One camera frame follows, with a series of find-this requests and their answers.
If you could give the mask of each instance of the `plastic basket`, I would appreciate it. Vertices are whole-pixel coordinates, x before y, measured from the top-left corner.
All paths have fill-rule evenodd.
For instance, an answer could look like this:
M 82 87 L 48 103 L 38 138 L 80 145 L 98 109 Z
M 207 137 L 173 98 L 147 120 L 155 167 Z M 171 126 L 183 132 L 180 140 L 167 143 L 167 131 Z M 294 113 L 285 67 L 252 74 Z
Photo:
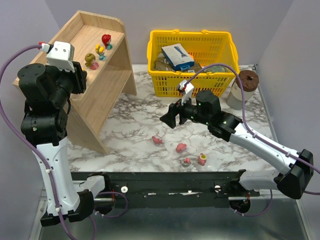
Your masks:
M 179 97 L 178 84 L 191 78 L 194 73 L 156 71 L 155 60 L 161 53 L 161 47 L 180 43 L 184 49 L 201 65 L 224 63 L 231 66 L 237 73 L 238 53 L 232 36 L 226 31 L 182 32 L 176 30 L 154 30 L 150 33 L 147 47 L 148 73 L 152 77 L 155 95 L 158 97 Z M 211 90 L 220 97 L 235 75 L 232 72 L 200 73 L 192 84 L 192 97 L 202 90 Z

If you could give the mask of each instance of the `wooden shelf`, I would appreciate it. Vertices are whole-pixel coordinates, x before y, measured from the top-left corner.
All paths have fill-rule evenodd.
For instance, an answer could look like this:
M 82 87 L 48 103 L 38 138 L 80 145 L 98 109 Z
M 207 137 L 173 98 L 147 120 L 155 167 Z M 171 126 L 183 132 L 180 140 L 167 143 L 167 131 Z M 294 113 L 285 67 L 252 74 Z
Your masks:
M 96 44 L 104 34 L 111 35 L 112 49 L 105 50 L 106 59 L 99 60 Z M 107 154 L 108 149 L 99 139 L 121 92 L 137 95 L 124 24 L 117 18 L 85 11 L 77 13 L 62 27 L 49 43 L 68 42 L 74 46 L 73 60 L 87 71 L 86 91 L 72 94 L 68 116 L 68 138 L 76 145 Z M 99 68 L 85 66 L 85 55 L 93 53 Z M 46 54 L 40 52 L 31 63 L 46 64 Z M 13 84 L 19 88 L 19 79 Z
M 95 54 L 96 44 L 101 44 L 101 37 L 103 34 L 111 35 L 111 44 L 112 49 L 106 50 L 105 60 L 100 61 L 98 56 Z M 87 71 L 86 77 L 86 92 L 84 94 L 73 94 L 72 99 L 74 101 L 81 101 L 87 94 L 88 90 L 99 77 L 104 68 L 108 65 L 108 62 L 117 51 L 119 45 L 125 38 L 125 34 L 122 32 L 105 30 L 95 26 L 83 25 L 82 28 L 77 32 L 77 34 L 72 38 L 70 43 L 74 46 L 74 57 L 73 60 L 79 62 L 83 69 Z M 88 53 L 93 53 L 96 55 L 96 62 L 99 64 L 99 68 L 97 70 L 91 70 L 85 65 L 85 55 Z

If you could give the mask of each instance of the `white container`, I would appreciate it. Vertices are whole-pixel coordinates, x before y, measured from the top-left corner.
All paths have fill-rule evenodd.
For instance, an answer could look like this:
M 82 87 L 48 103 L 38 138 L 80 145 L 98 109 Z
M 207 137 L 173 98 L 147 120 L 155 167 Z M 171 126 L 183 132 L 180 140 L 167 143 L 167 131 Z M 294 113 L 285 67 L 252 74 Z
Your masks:
M 259 76 L 251 70 L 243 70 L 239 73 L 243 89 L 244 89 L 244 100 L 248 101 L 259 85 Z M 242 94 L 241 88 L 236 80 L 234 80 L 231 91 L 226 99 L 226 104 L 235 110 L 242 109 Z

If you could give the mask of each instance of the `white wall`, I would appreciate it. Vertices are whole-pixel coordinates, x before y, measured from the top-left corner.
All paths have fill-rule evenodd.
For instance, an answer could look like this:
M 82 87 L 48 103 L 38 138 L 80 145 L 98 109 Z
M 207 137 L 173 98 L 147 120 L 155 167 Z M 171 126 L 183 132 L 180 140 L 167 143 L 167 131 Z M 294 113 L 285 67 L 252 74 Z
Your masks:
M 240 64 L 256 64 L 293 0 L 45 0 L 61 28 L 83 10 L 121 19 L 134 64 L 147 63 L 152 30 L 228 31 Z
M 258 65 L 260 85 L 281 144 L 314 154 L 320 168 L 320 1 L 294 0 Z M 320 192 L 315 173 L 308 190 Z M 320 196 L 302 202 L 320 239 Z
M 59 27 L 43 0 L 3 0 L 0 7 L 0 66 L 17 50 L 50 40 Z M 12 85 L 38 50 L 17 58 L 4 73 L 1 102 L 14 126 L 24 116 L 23 95 Z M 32 152 L 0 119 L 0 239 L 29 239 L 43 185 Z

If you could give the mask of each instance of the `small toy figurine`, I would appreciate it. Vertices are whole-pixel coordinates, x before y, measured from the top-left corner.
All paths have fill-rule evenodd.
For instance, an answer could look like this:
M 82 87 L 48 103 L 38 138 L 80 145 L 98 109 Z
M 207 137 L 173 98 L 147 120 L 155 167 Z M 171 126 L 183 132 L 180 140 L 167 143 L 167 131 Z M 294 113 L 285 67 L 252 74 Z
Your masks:
M 204 155 L 203 153 L 200 154 L 200 156 L 198 157 L 198 163 L 202 166 L 204 166 L 206 164 L 207 161 L 207 157 L 206 155 Z
M 84 57 L 85 66 L 91 70 L 96 70 L 99 67 L 99 64 L 96 62 L 96 56 L 92 53 L 88 53 Z
M 112 49 L 112 45 L 110 44 L 111 43 L 111 35 L 104 34 L 104 35 L 102 35 L 101 40 L 102 40 L 102 43 L 104 44 L 105 49 L 107 49 L 107 50 Z
M 155 145 L 160 145 L 163 144 L 164 142 L 162 141 L 161 137 L 158 135 L 152 136 L 152 141 Z
M 187 148 L 187 144 L 179 143 L 178 146 L 176 146 L 175 151 L 180 154 Z
M 100 46 L 100 44 L 95 45 L 95 52 L 99 55 L 99 60 L 103 61 L 106 59 L 105 48 Z
M 190 164 L 191 164 L 190 158 L 186 157 L 185 159 L 183 159 L 183 162 L 182 162 L 183 167 L 188 167 L 190 166 Z

